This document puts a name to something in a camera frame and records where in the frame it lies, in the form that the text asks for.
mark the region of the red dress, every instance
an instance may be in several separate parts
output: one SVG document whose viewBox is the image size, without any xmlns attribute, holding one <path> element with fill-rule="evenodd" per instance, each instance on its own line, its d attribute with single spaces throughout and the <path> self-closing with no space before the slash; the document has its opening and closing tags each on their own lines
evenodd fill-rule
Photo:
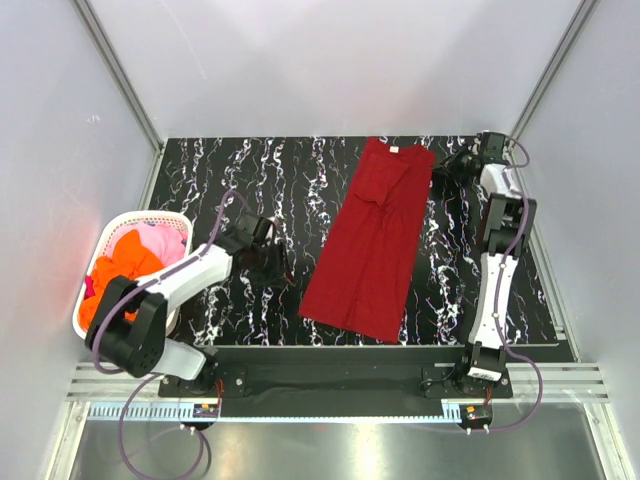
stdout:
<svg viewBox="0 0 640 480">
<path fill-rule="evenodd" d="M 367 140 L 301 316 L 398 342 L 434 162 L 421 145 Z"/>
</svg>

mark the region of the laundry basket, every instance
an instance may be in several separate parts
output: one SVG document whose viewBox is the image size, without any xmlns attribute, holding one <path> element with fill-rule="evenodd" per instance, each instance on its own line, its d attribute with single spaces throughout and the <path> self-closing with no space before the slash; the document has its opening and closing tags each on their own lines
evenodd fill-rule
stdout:
<svg viewBox="0 0 640 480">
<path fill-rule="evenodd" d="M 187 244 L 185 248 L 185 257 L 189 255 L 191 252 L 191 241 L 193 238 L 193 225 L 191 225 L 191 221 L 182 215 L 181 213 L 176 212 L 162 212 L 159 210 L 140 210 L 136 212 L 128 212 L 123 213 L 122 215 L 114 218 L 109 222 L 109 224 L 102 231 L 102 235 L 100 235 L 100 240 L 98 241 L 98 245 L 96 246 L 96 250 L 93 252 L 93 257 L 91 258 L 91 263 L 89 264 L 89 268 L 87 269 L 87 275 L 91 275 L 93 272 L 93 268 L 95 267 L 96 260 L 98 257 L 103 256 L 107 252 L 107 247 L 113 238 L 113 235 L 116 233 L 116 230 L 122 225 L 135 225 L 136 223 L 145 222 L 149 224 L 156 225 L 158 223 L 164 223 L 175 229 L 179 230 L 182 233 L 187 234 Z M 78 294 L 78 299 L 76 300 L 76 306 L 73 309 L 73 317 L 71 319 L 73 323 L 73 329 L 76 331 L 78 336 L 84 339 L 87 336 L 87 332 L 85 332 L 80 326 L 80 322 L 78 320 L 78 312 L 80 311 L 80 304 L 84 299 L 85 292 L 84 281 L 82 282 L 82 287 L 80 288 L 80 293 Z M 176 325 L 176 320 L 178 318 L 178 309 L 175 309 L 171 312 L 167 317 L 167 334 L 171 333 L 173 328 Z"/>
</svg>

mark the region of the wall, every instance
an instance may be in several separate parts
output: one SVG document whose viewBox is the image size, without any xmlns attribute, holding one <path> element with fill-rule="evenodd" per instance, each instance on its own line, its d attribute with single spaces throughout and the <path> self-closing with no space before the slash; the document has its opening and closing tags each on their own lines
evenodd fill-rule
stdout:
<svg viewBox="0 0 640 480">
<path fill-rule="evenodd" d="M 67 0 L 0 3 L 0 464 L 39 478 L 82 343 L 70 314 L 102 226 L 152 152 Z"/>
<path fill-rule="evenodd" d="M 579 0 L 91 0 L 161 136 L 510 129 Z"/>
<path fill-rule="evenodd" d="M 526 186 L 582 356 L 597 361 L 640 471 L 640 3 L 600 2 L 523 141 Z"/>
</svg>

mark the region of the orange cloth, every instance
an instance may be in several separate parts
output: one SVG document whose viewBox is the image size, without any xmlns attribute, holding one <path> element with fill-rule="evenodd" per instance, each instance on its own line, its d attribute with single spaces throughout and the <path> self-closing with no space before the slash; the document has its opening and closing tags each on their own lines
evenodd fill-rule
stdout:
<svg viewBox="0 0 640 480">
<path fill-rule="evenodd" d="M 140 234 L 137 230 L 132 230 L 124 235 L 113 250 L 111 258 L 103 256 L 96 260 L 96 266 L 91 272 L 93 289 L 95 295 L 87 298 L 80 304 L 79 320 L 80 327 L 86 332 L 93 320 L 100 299 L 104 294 L 107 285 L 114 278 L 123 275 L 129 280 L 134 280 L 144 275 L 162 270 L 164 266 L 150 250 L 140 243 Z M 126 313 L 125 317 L 129 321 L 135 319 L 134 313 Z"/>
</svg>

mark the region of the marble tabletop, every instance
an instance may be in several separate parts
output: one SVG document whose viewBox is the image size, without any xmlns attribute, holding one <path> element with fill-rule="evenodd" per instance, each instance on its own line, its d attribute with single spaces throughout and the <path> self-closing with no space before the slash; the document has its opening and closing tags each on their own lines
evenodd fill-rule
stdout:
<svg viewBox="0 0 640 480">
<path fill-rule="evenodd" d="M 472 137 L 381 137 L 398 146 L 421 143 L 438 158 Z M 235 188 L 250 207 L 275 216 L 296 280 L 284 290 L 255 288 L 238 276 L 207 288 L 180 309 L 173 337 L 210 345 L 375 345 L 363 335 L 298 316 L 298 307 L 349 188 L 364 137 L 170 139 L 151 209 L 184 213 L 194 245 L 204 243 L 222 194 Z M 475 182 L 434 175 L 402 326 L 401 345 L 464 342 L 480 290 L 476 236 L 487 202 Z M 240 214 L 230 200 L 224 224 Z M 534 260 L 525 253 L 515 271 L 507 316 L 511 342 L 555 344 L 557 338 Z"/>
</svg>

